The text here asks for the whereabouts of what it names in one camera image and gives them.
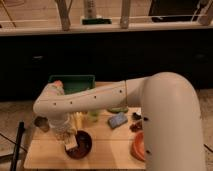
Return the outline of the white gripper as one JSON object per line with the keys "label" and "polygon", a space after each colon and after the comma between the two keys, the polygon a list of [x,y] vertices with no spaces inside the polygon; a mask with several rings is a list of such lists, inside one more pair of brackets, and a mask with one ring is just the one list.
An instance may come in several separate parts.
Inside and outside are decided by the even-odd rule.
{"label": "white gripper", "polygon": [[58,140],[65,144],[76,144],[76,129],[72,126],[69,115],[50,119],[49,125]]}

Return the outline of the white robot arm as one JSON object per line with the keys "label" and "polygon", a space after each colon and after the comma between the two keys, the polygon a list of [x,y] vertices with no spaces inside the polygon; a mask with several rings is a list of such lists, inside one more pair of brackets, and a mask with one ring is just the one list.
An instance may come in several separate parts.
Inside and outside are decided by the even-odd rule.
{"label": "white robot arm", "polygon": [[177,73],[160,72],[67,95],[49,83],[33,110],[59,127],[69,113],[123,106],[142,110],[146,171],[206,171],[198,96]]}

